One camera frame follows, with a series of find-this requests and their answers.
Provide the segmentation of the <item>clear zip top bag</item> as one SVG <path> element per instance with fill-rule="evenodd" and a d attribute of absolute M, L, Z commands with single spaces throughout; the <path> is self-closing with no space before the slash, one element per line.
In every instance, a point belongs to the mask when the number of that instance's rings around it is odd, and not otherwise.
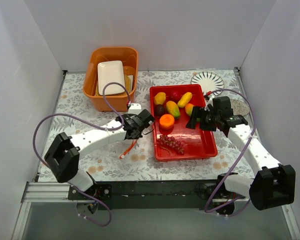
<path fill-rule="evenodd" d="M 123 159 L 137 144 L 138 140 L 133 140 L 131 145 L 120 155 L 120 159 Z"/>

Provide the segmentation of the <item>orange tangerine toy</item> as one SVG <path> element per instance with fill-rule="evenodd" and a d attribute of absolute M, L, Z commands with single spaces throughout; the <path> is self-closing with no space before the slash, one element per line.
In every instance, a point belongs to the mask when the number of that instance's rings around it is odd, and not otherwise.
<path fill-rule="evenodd" d="M 163 130 L 170 130 L 174 127 L 175 118 L 171 114 L 164 114 L 159 119 L 159 127 Z"/>

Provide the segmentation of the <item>purple grape bunch toy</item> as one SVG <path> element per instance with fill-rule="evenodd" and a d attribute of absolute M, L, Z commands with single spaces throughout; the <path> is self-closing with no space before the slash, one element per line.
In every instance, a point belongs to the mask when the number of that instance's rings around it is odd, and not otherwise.
<path fill-rule="evenodd" d="M 184 155 L 185 153 L 184 145 L 173 136 L 160 135 L 156 142 L 160 148 L 169 153 L 176 153 L 178 155 Z"/>

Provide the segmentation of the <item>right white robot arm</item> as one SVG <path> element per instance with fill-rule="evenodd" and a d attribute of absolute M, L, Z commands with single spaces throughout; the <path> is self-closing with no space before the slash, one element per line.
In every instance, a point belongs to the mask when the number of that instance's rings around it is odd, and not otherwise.
<path fill-rule="evenodd" d="M 245 178 L 234 173 L 231 167 L 227 173 L 218 176 L 217 185 L 211 197 L 217 194 L 227 199 L 233 193 L 249 199 L 261 211 L 284 205 L 295 200 L 296 171 L 290 165 L 283 165 L 275 159 L 255 136 L 255 129 L 240 114 L 235 115 L 227 96 L 208 100 L 205 107 L 194 106 L 188 129 L 199 127 L 203 131 L 219 130 L 241 151 L 239 157 L 250 165 L 254 178 Z"/>

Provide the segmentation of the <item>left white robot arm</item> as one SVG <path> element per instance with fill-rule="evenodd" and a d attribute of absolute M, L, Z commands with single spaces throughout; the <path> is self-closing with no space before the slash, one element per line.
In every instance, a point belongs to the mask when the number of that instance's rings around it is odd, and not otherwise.
<path fill-rule="evenodd" d="M 93 178 L 79 168 L 79 161 L 95 150 L 124 140 L 137 140 L 143 130 L 155 122 L 154 116 L 146 109 L 138 114 L 126 113 L 103 125 L 101 129 L 68 136 L 62 132 L 53 140 L 44 160 L 58 183 L 69 183 L 79 189 L 85 200 L 96 196 Z"/>

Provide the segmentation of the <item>orange green mango toy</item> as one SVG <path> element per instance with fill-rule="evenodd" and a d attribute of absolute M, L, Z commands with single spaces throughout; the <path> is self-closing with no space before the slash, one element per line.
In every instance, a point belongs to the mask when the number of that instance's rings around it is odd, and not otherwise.
<path fill-rule="evenodd" d="M 188 104 L 186 104 L 186 106 L 184 107 L 185 113 L 186 113 L 186 115 L 189 117 L 189 120 L 190 120 L 191 117 L 192 117 L 192 113 L 193 113 L 194 107 L 195 107 L 195 105 L 193 105 L 192 103 L 188 103 Z M 198 114 L 197 111 L 194 113 L 194 116 L 196 117 L 196 122 L 199 123 L 201 119 L 199 118 L 199 114 Z"/>

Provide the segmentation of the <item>speckled round coaster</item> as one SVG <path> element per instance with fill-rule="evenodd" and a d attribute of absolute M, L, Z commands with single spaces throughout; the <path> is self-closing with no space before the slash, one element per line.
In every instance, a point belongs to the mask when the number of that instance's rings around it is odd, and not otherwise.
<path fill-rule="evenodd" d="M 246 102 L 237 99 L 231 99 L 230 103 L 234 115 L 246 116 L 250 113 L 250 107 Z"/>

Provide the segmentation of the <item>green yellow papaya toy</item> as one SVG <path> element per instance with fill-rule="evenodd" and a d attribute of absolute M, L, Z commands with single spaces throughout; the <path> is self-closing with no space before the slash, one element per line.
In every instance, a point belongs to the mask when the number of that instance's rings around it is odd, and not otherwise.
<path fill-rule="evenodd" d="M 178 120 L 180 118 L 181 114 L 180 114 L 179 107 L 174 101 L 169 100 L 166 103 L 165 107 L 168 114 L 172 115 L 175 120 Z"/>

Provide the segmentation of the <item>yellow elongated mango toy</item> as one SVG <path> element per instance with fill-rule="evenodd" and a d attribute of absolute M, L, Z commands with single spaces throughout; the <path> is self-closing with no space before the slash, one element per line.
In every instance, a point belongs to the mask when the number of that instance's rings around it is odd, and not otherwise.
<path fill-rule="evenodd" d="M 179 108 L 184 108 L 192 99 L 193 94 L 191 92 L 186 92 L 182 95 L 180 100 L 178 101 L 177 105 Z"/>

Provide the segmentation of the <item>red plastic tray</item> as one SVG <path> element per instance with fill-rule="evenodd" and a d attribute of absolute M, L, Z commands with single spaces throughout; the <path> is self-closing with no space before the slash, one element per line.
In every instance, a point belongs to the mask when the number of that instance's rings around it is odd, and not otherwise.
<path fill-rule="evenodd" d="M 151 114 L 155 115 L 155 95 L 163 92 L 166 93 L 166 101 L 170 100 L 173 92 L 185 94 L 192 93 L 192 98 L 189 101 L 195 106 L 204 107 L 205 100 L 201 86 L 199 84 L 183 84 L 183 85 L 166 85 L 152 86 L 149 89 L 150 109 Z M 217 156 L 218 150 L 214 138 L 214 134 L 210 131 L 203 131 L 199 128 L 200 124 L 196 124 L 196 129 L 186 128 L 186 124 L 190 117 L 184 109 L 180 110 L 180 117 L 175 121 L 172 129 L 164 130 L 159 125 L 159 117 L 155 118 L 153 134 L 154 155 L 159 162 L 181 161 L 181 160 L 196 160 L 208 159 Z M 168 135 L 180 141 L 184 149 L 184 154 L 177 154 L 174 150 L 163 149 L 158 144 L 160 135 Z"/>

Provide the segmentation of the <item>dark brown passion fruit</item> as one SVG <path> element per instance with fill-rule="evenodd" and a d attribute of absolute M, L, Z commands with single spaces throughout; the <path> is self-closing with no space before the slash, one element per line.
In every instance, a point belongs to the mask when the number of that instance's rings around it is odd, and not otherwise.
<path fill-rule="evenodd" d="M 155 105 L 155 107 L 154 107 L 154 114 L 157 117 L 161 117 L 165 113 L 166 113 L 166 109 L 165 109 L 165 107 L 162 104 Z"/>

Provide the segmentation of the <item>dark red round fruit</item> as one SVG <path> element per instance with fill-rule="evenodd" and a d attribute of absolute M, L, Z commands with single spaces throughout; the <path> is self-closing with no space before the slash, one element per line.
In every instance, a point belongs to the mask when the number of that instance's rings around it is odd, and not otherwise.
<path fill-rule="evenodd" d="M 182 97 L 182 94 L 179 91 L 173 91 L 170 95 L 170 100 L 177 103 Z"/>

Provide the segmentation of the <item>white striped round plate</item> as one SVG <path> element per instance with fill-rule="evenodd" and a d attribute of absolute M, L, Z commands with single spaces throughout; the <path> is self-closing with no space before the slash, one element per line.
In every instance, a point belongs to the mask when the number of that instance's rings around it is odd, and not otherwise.
<path fill-rule="evenodd" d="M 200 85 L 204 95 L 208 92 L 214 92 L 213 95 L 218 96 L 225 87 L 224 80 L 218 74 L 211 71 L 201 71 L 194 74 L 190 83 L 192 85 Z"/>

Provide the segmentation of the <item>yellow tray in bin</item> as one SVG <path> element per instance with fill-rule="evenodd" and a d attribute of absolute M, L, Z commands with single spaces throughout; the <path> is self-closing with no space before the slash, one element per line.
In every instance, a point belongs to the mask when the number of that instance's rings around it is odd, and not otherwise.
<path fill-rule="evenodd" d="M 124 75 L 124 82 L 125 82 L 125 88 L 127 89 L 128 93 L 130 93 L 133 89 L 133 75 Z M 118 94 L 115 94 L 114 96 L 126 96 L 126 92 L 120 92 Z M 99 93 L 98 90 L 98 84 L 96 85 L 96 89 L 95 89 L 95 96 L 101 96 L 101 94 Z"/>

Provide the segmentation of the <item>white rectangular plate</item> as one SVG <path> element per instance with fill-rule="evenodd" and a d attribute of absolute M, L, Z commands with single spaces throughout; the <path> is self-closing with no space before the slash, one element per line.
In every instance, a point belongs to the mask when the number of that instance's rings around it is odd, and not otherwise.
<path fill-rule="evenodd" d="M 118 83 L 125 86 L 123 63 L 120 60 L 104 61 L 97 65 L 97 84 L 100 95 L 109 83 Z M 105 96 L 115 95 L 125 91 L 120 85 L 111 84 L 104 92 Z"/>

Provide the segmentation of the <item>orange plastic bin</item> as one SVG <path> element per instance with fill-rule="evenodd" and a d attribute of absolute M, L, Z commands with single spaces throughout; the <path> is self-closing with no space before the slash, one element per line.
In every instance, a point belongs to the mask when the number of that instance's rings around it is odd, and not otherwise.
<path fill-rule="evenodd" d="M 83 83 L 83 93 L 100 112 L 127 110 L 128 100 L 134 101 L 137 89 L 139 56 L 127 46 L 101 47 L 90 57 Z"/>

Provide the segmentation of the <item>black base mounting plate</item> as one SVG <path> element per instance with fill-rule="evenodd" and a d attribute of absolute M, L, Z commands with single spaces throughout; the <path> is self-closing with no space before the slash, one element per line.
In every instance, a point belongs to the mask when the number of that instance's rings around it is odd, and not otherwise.
<path fill-rule="evenodd" d="M 85 193 L 113 209 L 199 209 L 217 180 L 99 181 Z"/>

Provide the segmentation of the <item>aluminium frame rail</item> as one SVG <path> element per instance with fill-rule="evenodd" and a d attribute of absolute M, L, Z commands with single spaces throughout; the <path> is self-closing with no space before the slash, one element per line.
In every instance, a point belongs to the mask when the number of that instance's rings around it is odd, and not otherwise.
<path fill-rule="evenodd" d="M 68 200 L 70 185 L 57 182 L 29 182 L 26 184 L 22 201 L 29 203 L 62 203 Z"/>

